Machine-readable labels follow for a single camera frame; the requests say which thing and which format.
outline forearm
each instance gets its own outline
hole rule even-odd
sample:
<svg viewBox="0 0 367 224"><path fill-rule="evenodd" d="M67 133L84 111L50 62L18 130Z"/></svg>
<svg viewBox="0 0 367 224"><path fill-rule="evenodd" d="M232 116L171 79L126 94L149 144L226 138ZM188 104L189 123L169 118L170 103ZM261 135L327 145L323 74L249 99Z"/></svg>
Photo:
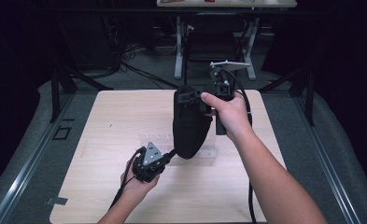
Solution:
<svg viewBox="0 0 367 224"><path fill-rule="evenodd" d="M98 223L120 224L124 223L132 211L137 207L138 202L134 197L122 194L119 200L110 208L110 210L99 220Z"/></svg>
<svg viewBox="0 0 367 224"><path fill-rule="evenodd" d="M323 223L305 189L280 165L250 127L234 137L250 182L269 223Z"/></svg>

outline cable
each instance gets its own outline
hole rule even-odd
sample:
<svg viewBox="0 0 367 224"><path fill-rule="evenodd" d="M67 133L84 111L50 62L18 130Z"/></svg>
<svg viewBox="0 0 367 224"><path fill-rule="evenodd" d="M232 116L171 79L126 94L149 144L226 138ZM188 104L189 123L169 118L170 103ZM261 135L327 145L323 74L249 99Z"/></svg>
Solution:
<svg viewBox="0 0 367 224"><path fill-rule="evenodd" d="M127 167L125 167L125 172L124 172L124 178L123 178L123 179L122 179L122 181L121 181L120 188L119 188L119 190L117 191L117 194L116 194L116 196L114 197L113 202L111 203L111 205L110 205L109 209L110 209L111 207L113 207L113 205L114 205L114 204L119 200L119 198L120 198L120 196L121 196L122 192L124 191L125 186L128 184L128 182L130 182L130 181L134 178L134 176L133 176L132 178L130 178L130 179L127 181L128 172L130 171L131 164L133 163L134 159L136 158L136 155L137 155L137 154L139 154L139 153L141 153L141 152L143 152L143 150L144 150L144 148L143 148L143 147L139 148L139 149L134 153L134 155L129 159L129 161L127 162Z"/></svg>
<svg viewBox="0 0 367 224"><path fill-rule="evenodd" d="M172 83L172 82L169 82L169 81L166 81L160 77L157 77L156 75L153 75L149 72L145 72L143 70L140 70L138 68L135 68L135 67L132 67L131 65L127 64L127 63L121 63L122 65L124 65L127 69L137 73L139 76L142 76L142 77L147 77L148 79L150 79L151 81L153 80L156 80L156 81L159 81L163 84L166 84L174 89L177 89L178 88L178 85ZM162 87L160 85L158 85L156 82L154 82L158 87L160 87L160 89L162 89Z"/></svg>
<svg viewBox="0 0 367 224"><path fill-rule="evenodd" d="M230 71L228 71L224 68L221 68L220 71L223 71L226 74L228 74L230 77L233 78L235 83L238 84L238 87L241 90L241 94L244 96L245 104L247 106L247 116L248 116L248 119L249 119L249 123L250 123L250 125L252 125L253 120L252 120L252 114L251 114L251 109L250 109L250 103L249 103L249 100L247 98L247 93L245 92L244 87L242 86L241 82L238 80L238 78L236 78L236 76L233 73L231 73ZM255 211L253 209L253 187L252 187L252 184L250 183L250 179L249 179L248 203L249 203L249 213L250 213L250 218L252 219L252 223L257 224L256 217L255 217Z"/></svg>
<svg viewBox="0 0 367 224"><path fill-rule="evenodd" d="M176 28L175 28L174 23L173 23L173 22L172 22L172 20L171 20L171 17L168 17L168 21L171 23L171 26L172 26L172 28L174 29L174 32L175 32L175 35L176 35ZM176 48L177 48L177 43L175 43L174 48L173 48L172 50L168 51L168 52L162 52L162 51L160 50L161 48L167 48L167 47L156 47L155 49L156 49L158 52L160 52L160 54L164 54L164 55L166 55L166 54L170 54L170 53L173 53L173 52L176 50Z"/></svg>
<svg viewBox="0 0 367 224"><path fill-rule="evenodd" d="M165 153L164 156L169 158L170 160L176 155L176 150L172 149L169 153Z"/></svg>
<svg viewBox="0 0 367 224"><path fill-rule="evenodd" d="M255 216L255 210L253 209L253 187L249 180L249 197L248 197L248 203L249 203L249 213L250 217L252 218L252 224L257 224L256 216Z"/></svg>

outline black cable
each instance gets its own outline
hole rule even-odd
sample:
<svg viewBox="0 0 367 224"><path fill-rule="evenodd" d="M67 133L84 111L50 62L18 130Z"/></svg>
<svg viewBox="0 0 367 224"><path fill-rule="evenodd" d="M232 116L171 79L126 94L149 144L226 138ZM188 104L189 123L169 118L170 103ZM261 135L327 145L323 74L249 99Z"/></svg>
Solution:
<svg viewBox="0 0 367 224"><path fill-rule="evenodd" d="M133 71L133 72L135 72L135 73L137 73L138 75L140 75L140 76L142 76L142 77L147 77L147 78L149 78L150 80L156 80L156 81L159 81L159 82L161 82L161 83L163 83L163 84L166 84L166 85L168 85L168 86L170 86L170 87L172 87L172 88L174 88L174 89L177 89L178 88L178 85L176 85L176 84L174 84L174 83L172 83L172 82L169 82L169 81L166 81L166 80L164 80L164 79L162 79L162 78L160 78L160 77L157 77L156 75L153 75L153 74L151 74L151 73L149 73L149 72L145 72L145 71L143 71L143 70L140 70L140 69L138 69L138 68L135 68L135 67L132 67L131 65L129 65L129 64L127 64L127 63L121 63L122 65L124 65L127 69L129 69L129 70L131 70L131 71Z"/></svg>
<svg viewBox="0 0 367 224"><path fill-rule="evenodd" d="M230 71L228 71L224 68L220 69L220 71L223 71L226 74L228 74L230 77L233 78L234 82L236 84L238 84L238 87L241 90L241 94L244 96L245 104L247 106L247 116L248 116L248 119L249 119L249 123L250 123L250 125L252 125L253 120L252 120L252 115L251 115L250 103L249 103L249 100L247 98L247 93L245 92L244 87L242 86L241 82L238 80L238 78L236 78L236 76L233 73L231 73ZM249 213L250 213L250 218L252 219L252 223L257 224L256 217L255 217L255 211L253 209L253 187L252 187L252 184L250 183L250 180L249 180L248 203L249 203Z"/></svg>
<svg viewBox="0 0 367 224"><path fill-rule="evenodd" d="M249 180L249 198L248 198L248 203L249 203L250 217L252 218L252 224L257 224L256 216L255 216L255 210L253 209L253 187L252 187L252 184L250 183L250 180Z"/></svg>
<svg viewBox="0 0 367 224"><path fill-rule="evenodd" d="M164 156L171 160L176 155L176 150L172 149L169 153L165 153Z"/></svg>
<svg viewBox="0 0 367 224"><path fill-rule="evenodd" d="M139 153L142 153L142 152L143 152L143 150L144 150L144 148L143 148L143 147L139 148L139 149L134 153L134 155L133 155L133 156L128 160L127 167L125 167L124 178L123 178L123 179L122 179L122 181L121 181L120 188L119 188L119 190L117 191L117 194L116 194L116 196L114 197L113 202L111 203L111 205L110 205L109 209L110 209L111 207L113 207L113 205L114 205L114 204L119 200L119 198L120 198L120 196L121 196L121 194L122 194L122 191L124 190L124 188L125 188L125 186L128 184L128 182L130 182L130 181L134 178L134 176L133 176L131 179L129 179L129 180L127 181L128 172L130 171L131 164L134 162L134 159L136 158L136 155L137 155L137 154L139 154Z"/></svg>

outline hand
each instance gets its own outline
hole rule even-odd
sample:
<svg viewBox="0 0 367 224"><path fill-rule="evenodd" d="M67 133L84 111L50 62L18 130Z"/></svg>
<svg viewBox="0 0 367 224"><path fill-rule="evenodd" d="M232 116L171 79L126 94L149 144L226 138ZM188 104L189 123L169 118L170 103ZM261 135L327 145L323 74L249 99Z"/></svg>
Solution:
<svg viewBox="0 0 367 224"><path fill-rule="evenodd" d="M227 136L233 142L238 134L251 130L245 100L240 93L236 92L234 98L228 102L207 92L203 92L201 98L207 105L218 110L221 123L227 130Z"/></svg>
<svg viewBox="0 0 367 224"><path fill-rule="evenodd" d="M143 183L134 177L133 165L134 162L131 163L131 166L128 169L127 181L129 182L125 185L121 197L130 197L130 200L133 200L136 205L138 205L143 201L148 192L157 185L160 176L156 175L156 177L152 179L151 182ZM120 177L121 182L123 181L124 175L125 173L122 173Z"/></svg>
<svg viewBox="0 0 367 224"><path fill-rule="evenodd" d="M107 211L98 223L124 223L132 211L145 199L146 194L153 189L160 178L157 175L151 182L143 183L134 177L133 162L128 169L127 182L119 200Z"/></svg>

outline white table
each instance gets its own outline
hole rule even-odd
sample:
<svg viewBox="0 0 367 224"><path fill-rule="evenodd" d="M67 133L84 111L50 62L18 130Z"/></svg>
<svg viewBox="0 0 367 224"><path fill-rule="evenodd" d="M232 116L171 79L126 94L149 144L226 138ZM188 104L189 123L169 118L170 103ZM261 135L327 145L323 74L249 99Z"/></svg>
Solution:
<svg viewBox="0 0 367 224"><path fill-rule="evenodd" d="M55 204L52 223L95 223L107 211L120 186L126 162L140 148L141 133L172 133L174 91L99 92ZM285 167L258 91L247 91L253 128ZM215 133L215 122L208 134ZM249 222L248 179L227 136L216 136L213 160L175 156L159 183L127 223ZM258 221L264 215L254 197Z"/></svg>
<svg viewBox="0 0 367 224"><path fill-rule="evenodd" d="M174 1L169 3L163 3L161 0L157 0L158 7L247 7L254 10L255 8L289 8L296 7L297 2L295 0L215 0L215 2L206 2L204 0L183 0ZM250 80L256 80L256 74L250 59L250 53L253 48L253 43L256 37L257 29L259 25L259 19L250 23L249 30L247 32L249 41L247 42L247 50L244 52L245 63L251 64L247 68L248 78ZM182 34L181 20L177 17L176 20L176 66L175 66L175 78L180 79L182 73L183 55L181 48L181 34Z"/></svg>

